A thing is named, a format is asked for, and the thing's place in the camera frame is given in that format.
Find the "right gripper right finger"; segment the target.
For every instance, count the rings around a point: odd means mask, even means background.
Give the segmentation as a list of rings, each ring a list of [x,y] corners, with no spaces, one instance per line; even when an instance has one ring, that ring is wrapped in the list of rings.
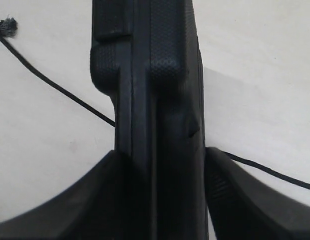
[[[205,195],[219,240],[310,240],[310,207],[206,148]]]

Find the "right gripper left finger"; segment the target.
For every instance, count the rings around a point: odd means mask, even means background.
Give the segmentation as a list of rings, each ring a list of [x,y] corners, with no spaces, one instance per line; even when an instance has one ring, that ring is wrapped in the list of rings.
[[[59,195],[1,222],[0,240],[127,240],[129,163],[111,150]]]

